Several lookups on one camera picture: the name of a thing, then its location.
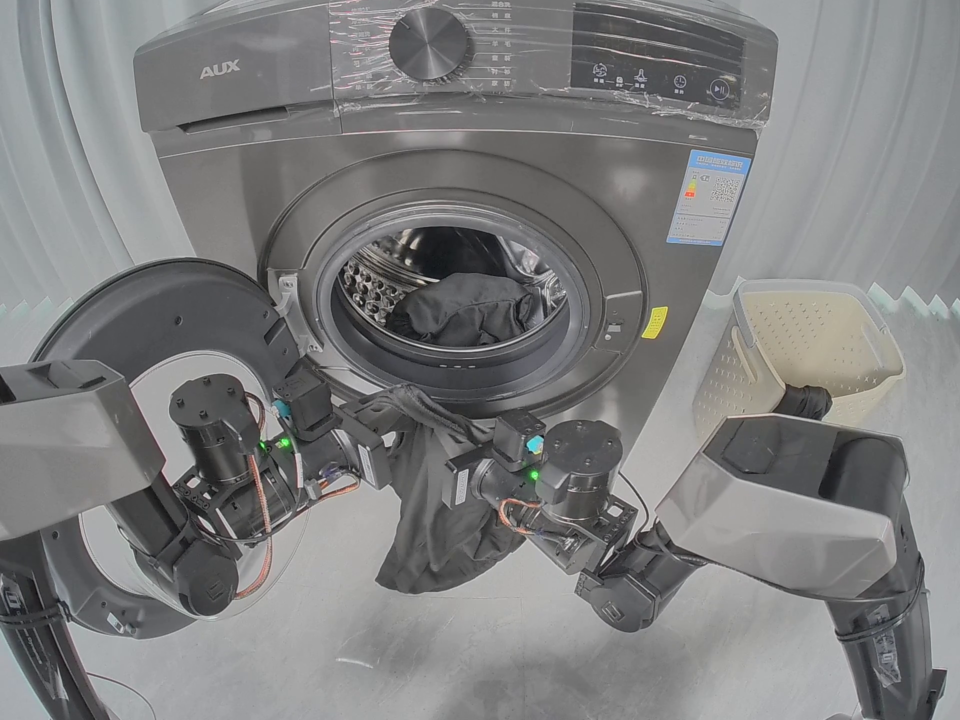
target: play/pause button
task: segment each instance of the play/pause button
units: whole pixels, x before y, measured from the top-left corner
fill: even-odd
[[[724,78],[716,78],[710,84],[710,96],[716,99],[718,102],[722,102],[728,96],[730,96],[730,85],[727,83]]]

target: aux logo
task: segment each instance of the aux logo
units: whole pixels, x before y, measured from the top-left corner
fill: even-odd
[[[237,66],[239,58],[234,58],[233,61],[224,61],[222,64],[214,64],[213,66],[204,66],[203,71],[199,73],[199,78],[212,78],[215,75],[226,75],[228,72],[239,72],[240,67]]]

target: white laundry basket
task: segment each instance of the white laundry basket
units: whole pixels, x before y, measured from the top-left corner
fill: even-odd
[[[693,401],[705,441],[727,417],[768,413],[786,384],[833,397],[825,421],[859,426],[904,377],[904,354],[857,286],[822,280],[750,280]]]

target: plastic wrap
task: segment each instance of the plastic wrap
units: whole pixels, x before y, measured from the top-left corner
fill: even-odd
[[[395,64],[390,38],[405,15],[428,8],[456,17],[468,48],[448,76],[418,81]],[[642,0],[331,0],[328,10],[333,95],[344,113],[413,112],[441,93],[592,99],[608,113],[625,104],[750,129],[769,115],[776,38],[749,19]],[[671,33],[673,43],[661,42]],[[577,87],[592,73],[592,87]]]
[[[442,71],[392,52],[417,50],[413,20],[456,35]],[[758,130],[776,60],[772,31],[713,0],[228,0],[141,47],[134,72],[151,132],[331,100],[422,119],[438,101],[460,114],[492,98],[516,101],[524,130],[591,105]]]

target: black cloth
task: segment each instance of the black cloth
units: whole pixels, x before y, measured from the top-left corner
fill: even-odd
[[[406,594],[450,590],[523,544],[523,536],[500,523],[486,501],[468,497],[450,510],[441,500],[444,462],[488,441],[490,430],[450,413],[410,384],[379,391],[349,408],[362,424],[381,434],[396,433],[389,461],[400,521],[376,576],[381,587]]]
[[[793,387],[786,385],[783,399],[774,408],[774,414],[796,416],[821,421],[834,407],[834,399],[823,387]]]
[[[509,277],[456,272],[406,294],[387,318],[397,336],[438,347],[484,347],[533,328],[534,294]]]

